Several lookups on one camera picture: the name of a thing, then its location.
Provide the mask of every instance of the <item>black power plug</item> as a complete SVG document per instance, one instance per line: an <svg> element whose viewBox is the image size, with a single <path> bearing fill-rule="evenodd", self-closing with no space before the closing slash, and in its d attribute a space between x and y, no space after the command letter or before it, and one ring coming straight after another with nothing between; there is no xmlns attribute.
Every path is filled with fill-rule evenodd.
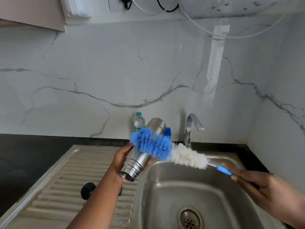
<svg viewBox="0 0 305 229"><path fill-rule="evenodd" d="M121 0L122 3L124 3L124 7L126 10L129 10L132 5L132 0Z"/></svg>

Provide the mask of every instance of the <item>person's left hand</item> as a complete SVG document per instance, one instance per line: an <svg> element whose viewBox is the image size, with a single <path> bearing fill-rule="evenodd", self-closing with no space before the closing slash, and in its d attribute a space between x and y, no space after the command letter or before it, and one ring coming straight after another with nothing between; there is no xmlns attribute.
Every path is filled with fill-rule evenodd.
<svg viewBox="0 0 305 229"><path fill-rule="evenodd" d="M127 145L123 146L122 148L118 149L114 155L113 161L109 167L109 169L113 169L116 172L116 175L118 177L118 179L121 181L121 183L123 184L124 182L127 182L127 180L125 180L124 178L121 177L120 172L121 169L124 165L124 161L125 158L127 156L127 154L129 153L129 151L132 149L132 144L128 143ZM147 169L150 164L151 164L151 160L152 158L149 159L146 167L144 168Z"/></svg>

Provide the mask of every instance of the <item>sink basin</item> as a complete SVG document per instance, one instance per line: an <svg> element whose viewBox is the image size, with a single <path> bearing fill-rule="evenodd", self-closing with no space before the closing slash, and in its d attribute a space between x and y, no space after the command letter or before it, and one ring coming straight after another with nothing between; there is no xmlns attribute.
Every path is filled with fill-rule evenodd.
<svg viewBox="0 0 305 229"><path fill-rule="evenodd" d="M240 161L224 154L209 159L214 164L242 167ZM213 166L197 169L154 161L139 176L137 194L130 228L284 228L259 209L230 176Z"/></svg>

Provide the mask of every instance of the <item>plastic water bottle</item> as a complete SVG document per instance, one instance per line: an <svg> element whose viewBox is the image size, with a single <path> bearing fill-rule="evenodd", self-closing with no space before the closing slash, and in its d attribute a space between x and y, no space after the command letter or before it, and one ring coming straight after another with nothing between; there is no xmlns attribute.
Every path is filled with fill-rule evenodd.
<svg viewBox="0 0 305 229"><path fill-rule="evenodd" d="M142 116L141 112L137 112L137 116L134 119L134 125L135 125L135 132L140 131L142 128L145 127L145 119Z"/></svg>

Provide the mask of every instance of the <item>beige cabinet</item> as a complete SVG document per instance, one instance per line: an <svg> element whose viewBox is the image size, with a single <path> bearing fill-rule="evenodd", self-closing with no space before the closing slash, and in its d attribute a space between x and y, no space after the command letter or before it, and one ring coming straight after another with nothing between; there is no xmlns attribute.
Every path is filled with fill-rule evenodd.
<svg viewBox="0 0 305 229"><path fill-rule="evenodd" d="M0 0L0 19L60 31L66 23L60 0Z"/></svg>

